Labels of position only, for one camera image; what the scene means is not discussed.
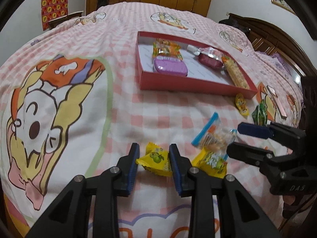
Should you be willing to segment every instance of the cartoon girl face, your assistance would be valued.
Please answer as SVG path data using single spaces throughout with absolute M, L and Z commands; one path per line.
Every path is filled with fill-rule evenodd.
M 39 210 L 50 175 L 68 143 L 69 127 L 81 116 L 81 104 L 105 70 L 97 60 L 62 55 L 43 61 L 11 98 L 7 122 L 9 181 L 25 190 Z

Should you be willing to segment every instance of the cartoon character print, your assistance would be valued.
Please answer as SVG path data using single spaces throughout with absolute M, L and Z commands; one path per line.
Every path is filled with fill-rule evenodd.
M 39 210 L 50 175 L 68 143 L 69 127 L 105 70 L 93 59 L 57 55 L 29 71 L 11 98 L 7 122 L 8 178 Z
M 297 107 L 296 107 L 296 101 L 295 98 L 292 95 L 287 95 L 287 101 L 289 103 L 289 105 L 291 106 L 292 112 L 293 112 L 293 119 L 292 119 L 292 123 L 293 126 L 297 126 L 297 121 L 298 121 L 298 117 L 297 117 Z
M 167 13 L 162 13 L 160 12 L 158 14 L 159 16 L 159 20 L 158 22 L 163 23 L 163 24 L 167 24 L 179 29 L 184 29 L 184 30 L 188 30 L 188 28 L 186 28 L 182 23 L 181 20 L 178 18 L 173 19 L 169 14 Z
M 82 25 L 85 25 L 87 24 L 89 21 L 92 21 L 93 23 L 96 23 L 96 21 L 98 19 L 104 19 L 106 17 L 106 14 L 105 12 L 98 12 L 96 14 L 94 14 L 93 16 L 90 16 L 90 17 L 81 17 L 81 18 L 78 18 L 75 23 L 74 23 L 74 26 L 77 25 L 78 23 L 81 23 Z
M 240 47 L 237 46 L 236 42 L 234 42 L 234 41 L 231 39 L 230 35 L 229 35 L 227 32 L 221 31 L 221 32 L 219 33 L 219 36 L 220 36 L 223 40 L 225 40 L 227 43 L 229 43 L 229 45 L 231 45 L 231 46 L 234 47 L 235 49 L 237 49 L 237 50 L 239 50 L 240 52 L 242 52 L 242 54 L 244 54 L 245 56 L 248 56 L 248 55 L 249 55 L 247 51 L 245 51 L 245 50 L 243 50 L 242 48 L 240 48 Z
M 170 26 L 172 28 L 177 28 L 181 31 L 192 31 L 195 33 L 196 29 L 189 26 L 186 20 L 179 19 L 175 16 L 169 15 L 165 12 L 157 12 L 151 15 L 151 19 L 155 22 L 159 22 Z
M 213 199 L 214 205 L 214 225 L 215 236 L 220 237 L 220 222 L 218 212 L 218 202 Z M 147 237 L 147 238 L 180 238 L 188 237 L 189 221 L 191 215 L 191 205 L 181 204 L 164 214 L 166 209 L 162 209 L 160 214 L 141 214 L 134 219 L 119 220 L 120 237 Z
M 258 103 L 260 103 L 261 100 L 264 100 L 267 107 L 267 119 L 270 121 L 276 121 L 277 120 L 276 106 L 273 103 L 273 100 L 270 97 L 266 86 L 262 82 L 258 84 L 258 93 L 256 94 L 256 100 L 258 101 Z

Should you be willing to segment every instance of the picture frame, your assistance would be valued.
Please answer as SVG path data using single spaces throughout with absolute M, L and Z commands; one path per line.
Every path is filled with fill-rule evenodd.
M 271 0 L 271 2 L 275 5 L 280 6 L 281 8 L 295 14 L 295 12 L 292 10 L 292 8 L 284 0 Z

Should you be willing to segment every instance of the purple pillow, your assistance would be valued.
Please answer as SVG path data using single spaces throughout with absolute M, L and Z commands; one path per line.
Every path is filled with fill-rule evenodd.
M 276 58 L 281 63 L 283 68 L 288 72 L 288 74 L 291 75 L 291 71 L 289 70 L 284 59 L 281 57 L 281 55 L 278 52 L 275 52 L 274 54 L 272 54 L 271 57 Z

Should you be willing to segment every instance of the white paper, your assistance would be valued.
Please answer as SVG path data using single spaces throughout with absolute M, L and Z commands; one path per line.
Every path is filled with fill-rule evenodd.
M 143 70 L 146 72 L 154 72 L 152 58 L 154 41 L 155 38 L 139 37 L 138 48 L 140 61 Z M 210 67 L 206 67 L 198 61 L 198 58 L 195 55 L 186 50 L 188 44 L 179 42 L 177 42 L 177 44 L 181 46 L 180 53 L 188 69 L 188 78 L 195 78 L 234 86 L 230 76 L 226 74 L 224 70 L 213 70 Z

